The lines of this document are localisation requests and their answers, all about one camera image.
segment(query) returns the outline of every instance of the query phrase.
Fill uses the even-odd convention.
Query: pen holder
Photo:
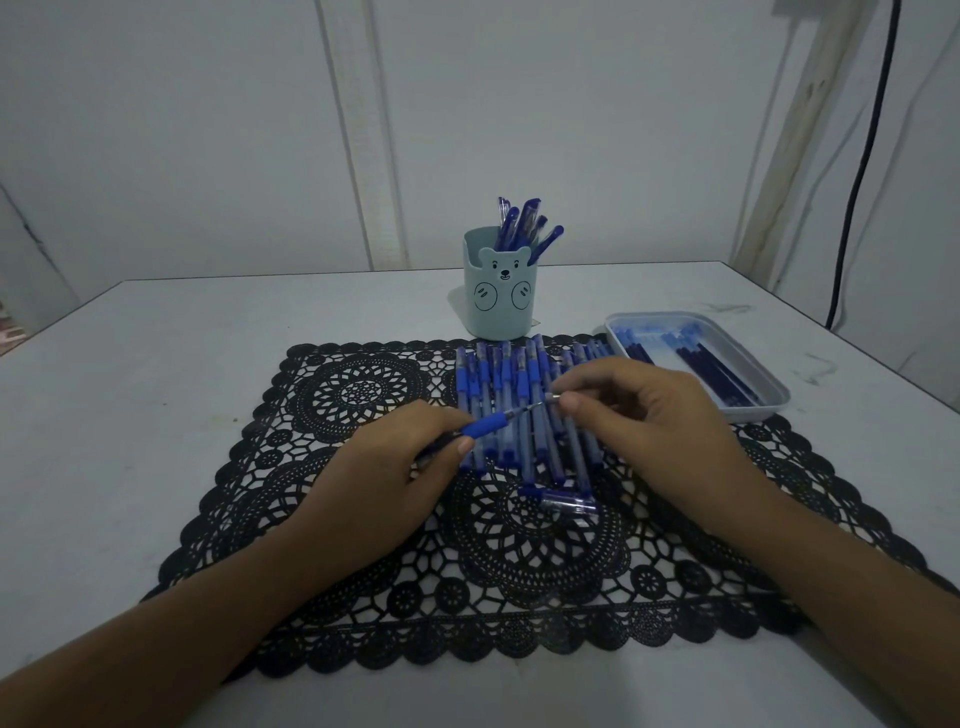
[[[464,235],[467,329],[481,339],[509,341],[530,331],[537,264],[527,265],[528,247],[495,251],[498,230],[476,228]]]

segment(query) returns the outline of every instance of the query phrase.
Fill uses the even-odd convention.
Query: pen
[[[534,263],[536,263],[537,260],[540,258],[540,256],[543,255],[543,251],[549,248],[550,244],[563,234],[564,234],[563,225],[558,225],[556,228],[554,228],[553,231],[546,236],[543,242],[537,246],[537,248],[533,251],[533,254],[530,255],[530,260],[529,262],[527,262],[527,265],[533,265]]]
[[[467,406],[467,350],[463,347],[457,348],[457,407],[469,414],[470,408]],[[460,463],[460,470],[466,471],[473,467],[473,452],[464,455]]]
[[[573,342],[573,354],[576,356],[577,364],[583,364],[587,361],[587,351],[584,345],[579,341]],[[573,357],[570,352],[564,352],[564,365],[567,368],[573,366]],[[603,464],[603,452],[600,451],[600,445],[597,443],[596,436],[592,432],[584,430],[584,442],[587,444],[587,457],[591,465]]]
[[[629,328],[621,329],[616,337],[623,343],[623,348],[626,350],[627,355],[631,359],[636,359],[637,361],[642,361],[647,364],[653,364],[654,360],[650,358],[650,354],[647,353],[647,350],[636,340],[634,333]]]
[[[543,391],[549,392],[553,385],[553,374],[550,371],[550,354],[546,352],[546,347],[543,345],[542,334],[534,336],[534,344],[537,345],[537,362],[540,364],[540,380],[543,382]],[[564,424],[560,421],[557,408],[547,407],[546,411],[554,437],[560,437],[564,434]]]
[[[495,347],[493,345],[488,349],[488,353],[492,355],[493,361],[493,407],[497,412],[503,412],[503,373],[500,371],[503,368],[503,352],[500,350],[500,347]],[[501,468],[505,467],[503,464],[503,448],[501,447],[500,433],[497,433],[497,436],[494,438],[494,443],[496,444],[497,450],[497,465]]]
[[[754,403],[760,404],[760,397],[756,394],[756,392],[753,389],[751,389],[749,386],[747,386],[747,384],[743,381],[743,379],[741,379],[739,376],[734,374],[731,371],[730,367],[728,367],[726,364],[720,361],[720,359],[717,357],[715,353],[713,353],[711,350],[709,350],[707,347],[705,347],[703,344],[697,341],[697,337],[699,334],[700,334],[700,327],[696,325],[686,326],[680,329],[680,335],[686,342],[686,345],[689,349],[693,349],[693,345],[695,344],[697,351],[701,352],[706,359],[709,359],[709,361],[717,369],[723,372],[727,376],[727,379],[729,379],[737,387],[739,387],[740,390],[747,395],[747,397],[749,397],[751,400],[754,401]]]
[[[546,217],[541,215],[537,218],[537,223],[534,228],[530,231],[530,247],[533,248],[537,245],[537,238],[540,237],[540,233],[543,232],[543,228],[546,226]]]
[[[460,427],[460,429],[455,429],[452,432],[445,432],[430,445],[422,449],[417,455],[417,459],[420,460],[422,457],[431,455],[438,450],[445,448],[457,438],[464,437],[465,435],[473,440],[481,440],[497,430],[502,430],[504,427],[511,424],[517,417],[522,417],[524,414],[529,413],[530,410],[535,408],[540,408],[540,406],[537,404],[528,404],[526,407],[515,407],[514,409],[509,409],[505,412],[494,412],[487,417],[481,417],[479,420],[476,420],[469,425],[464,425],[463,427]]]
[[[467,352],[467,377],[470,414],[474,420],[480,420],[483,418],[483,409],[480,406],[480,379],[477,376],[477,357],[473,352]],[[473,468],[478,473],[487,471],[487,459],[483,456],[483,443],[480,440],[473,444]]]
[[[590,339],[589,343],[587,344],[587,354],[591,359],[602,359],[607,355],[607,353],[604,352],[603,348],[600,346],[600,342],[596,339]]]
[[[591,496],[582,497],[565,491],[555,491],[549,488],[533,488],[531,486],[520,486],[516,492],[521,496],[527,496],[544,508],[553,508],[570,513],[587,514],[596,513],[597,504]]]
[[[553,378],[560,376],[560,364],[556,361],[550,362],[550,374]],[[584,460],[584,452],[580,448],[580,437],[577,433],[577,425],[573,423],[572,417],[564,417],[564,429],[566,430],[566,441],[573,455],[573,468],[577,474],[577,490],[581,496],[588,497],[592,493],[590,488],[590,476],[587,472],[587,462]]]
[[[500,372],[500,378],[503,380],[503,408],[511,409],[514,406],[514,365],[513,357],[510,351],[510,342],[505,341],[501,345],[501,358],[503,359],[503,369]],[[516,428],[513,426],[504,427],[500,430],[500,460],[504,468],[512,468],[516,462]]]
[[[517,207],[511,207],[507,212],[507,217],[503,221],[503,225],[500,226],[500,232],[496,234],[496,242],[493,243],[493,249],[495,251],[507,250],[506,246],[510,241],[511,231],[519,214],[520,210]]]
[[[665,333],[661,338],[666,342],[667,346],[684,361],[686,366],[713,390],[714,394],[716,394],[724,404],[728,407],[750,406],[750,402],[736,389],[733,382],[713,367],[699,352],[692,352],[684,347],[683,342],[672,333]]]
[[[530,244],[530,232],[534,227],[534,222],[537,219],[537,210],[540,209],[540,198],[535,197],[532,200],[527,200],[523,203],[523,210],[520,212],[520,217],[516,221],[516,233],[510,239],[507,247],[504,250],[515,251],[522,248],[524,245]]]
[[[514,349],[516,357],[516,405],[523,409],[517,419],[520,439],[520,477],[527,485],[536,481],[534,471],[533,433],[530,431],[530,412],[527,405],[530,403],[530,379],[527,376],[527,357],[523,346]]]
[[[487,345],[477,342],[477,367],[480,374],[480,407],[483,410],[483,416],[489,417],[493,414],[493,405],[490,397],[490,361],[487,358]],[[492,460],[496,460],[497,446],[495,437],[485,437],[483,441],[484,455]]]
[[[533,339],[527,339],[527,374],[530,377],[530,401],[534,404],[543,401],[543,390],[540,388],[540,364],[537,361],[537,345]],[[546,412],[542,408],[535,409],[530,414],[534,422],[534,444],[537,448],[537,460],[545,460],[549,452],[546,445],[546,429],[549,425],[546,422]]]

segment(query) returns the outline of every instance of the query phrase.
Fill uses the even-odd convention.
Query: lace doily pattern
[[[589,338],[544,341],[559,357]],[[358,426],[415,399],[454,405],[458,346],[471,342],[290,349],[145,598],[283,522]],[[797,501],[956,592],[783,417],[733,429]],[[401,657],[426,665],[445,652],[470,662],[493,650],[568,654],[584,642],[606,650],[628,640],[659,646],[674,635],[702,643],[717,630],[745,639],[760,627],[789,634],[804,622],[765,574],[609,452],[592,474],[599,507],[588,516],[541,510],[517,494],[516,471],[489,469],[458,475],[406,543],[310,599],[231,679],[254,668],[274,677],[303,665],[328,673],[352,661],[380,669]],[[542,466],[538,479],[550,483]]]

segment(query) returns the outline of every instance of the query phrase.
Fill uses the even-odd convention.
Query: forearm
[[[755,475],[713,528],[923,725],[960,722],[960,600]]]
[[[316,563],[297,558],[300,547],[280,528],[0,682],[5,725],[180,723],[336,578],[298,566]]]

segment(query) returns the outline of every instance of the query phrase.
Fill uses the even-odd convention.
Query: black cable
[[[880,112],[883,110],[883,95],[887,90],[890,64],[894,59],[894,46],[897,45],[897,28],[900,25],[900,5],[900,0],[893,0],[893,7],[890,9],[890,29],[887,31],[887,45],[883,49],[883,65],[880,67],[880,79],[876,83],[876,97],[874,98],[874,110],[870,115],[870,129],[867,131],[867,142],[863,145],[863,156],[860,158],[860,167],[856,170],[856,178],[853,180],[853,189],[851,189],[850,198],[847,200],[847,212],[844,215],[843,232],[840,233],[840,249],[837,251],[837,265],[833,272],[833,293],[830,295],[830,312],[827,314],[827,322],[824,324],[827,328],[833,328],[833,318],[836,316],[837,305],[840,303],[840,283],[843,281],[843,260],[847,255],[847,241],[850,238],[853,209],[856,207],[856,196],[860,193],[860,184],[863,182],[863,175],[867,171],[870,154],[874,150],[876,127],[880,123]]]

